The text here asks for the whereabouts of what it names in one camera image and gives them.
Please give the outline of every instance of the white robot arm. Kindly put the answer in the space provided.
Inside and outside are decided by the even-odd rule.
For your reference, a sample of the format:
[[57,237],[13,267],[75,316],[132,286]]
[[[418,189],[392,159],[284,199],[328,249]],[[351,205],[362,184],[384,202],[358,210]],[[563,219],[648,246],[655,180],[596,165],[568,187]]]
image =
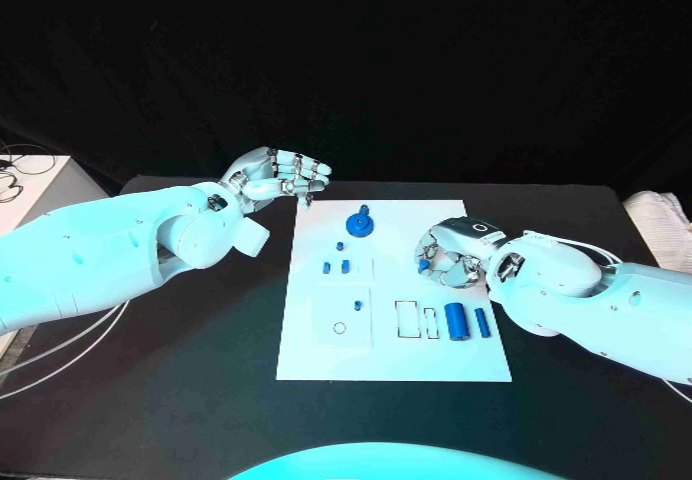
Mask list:
[[[570,244],[591,248],[607,265]],[[436,270],[441,253],[453,263]],[[692,383],[692,275],[622,263],[603,249],[537,232],[509,240],[469,217],[430,229],[416,261],[453,288],[473,287],[485,274],[490,299],[531,333],[564,334],[594,354]]]
[[307,208],[330,173],[300,154],[258,148],[219,183],[49,212],[0,237],[0,335],[113,307],[211,267],[232,247],[257,256],[270,232],[245,214],[287,195]]

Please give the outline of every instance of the small blue part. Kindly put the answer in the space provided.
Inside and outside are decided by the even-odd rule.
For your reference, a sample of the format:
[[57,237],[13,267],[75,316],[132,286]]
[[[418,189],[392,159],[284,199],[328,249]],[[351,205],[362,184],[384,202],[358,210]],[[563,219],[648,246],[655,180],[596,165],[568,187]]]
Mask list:
[[465,306],[460,303],[449,303],[444,306],[444,315],[447,316],[447,327],[450,329],[450,340],[456,342],[469,340],[469,324],[466,323]]
[[475,312],[476,312],[476,319],[479,320],[480,336],[483,338],[489,338],[490,329],[488,328],[486,312],[483,311],[482,308],[478,308]]
[[372,233],[372,229],[375,228],[375,222],[368,216],[368,213],[368,205],[364,205],[361,207],[361,211],[354,214],[346,220],[346,231],[355,237],[367,237]]
[[430,261],[426,259],[421,259],[421,263],[418,264],[418,273],[423,273],[424,270],[427,270],[430,267]]

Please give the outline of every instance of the blue object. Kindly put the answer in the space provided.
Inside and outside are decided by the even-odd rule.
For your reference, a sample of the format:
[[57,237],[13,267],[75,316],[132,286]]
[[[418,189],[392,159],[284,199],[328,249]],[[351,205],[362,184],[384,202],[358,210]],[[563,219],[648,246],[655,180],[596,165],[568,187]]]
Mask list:
[[449,303],[444,306],[444,315],[447,316],[447,327],[450,329],[450,340],[456,342],[469,340],[469,324],[466,323],[465,306],[460,303]]
[[479,320],[480,336],[483,338],[489,338],[490,329],[488,328],[486,312],[483,311],[482,308],[478,308],[475,312],[476,312],[476,319]]
[[560,480],[550,473],[478,453],[405,443],[346,443],[292,453],[234,480],[426,478],[430,480]]
[[346,220],[346,231],[355,237],[367,237],[372,233],[372,229],[375,228],[375,222],[368,216],[368,213],[368,205],[364,205],[361,207],[361,211]]
[[421,259],[421,263],[418,264],[418,273],[423,273],[424,270],[430,267],[430,261]]

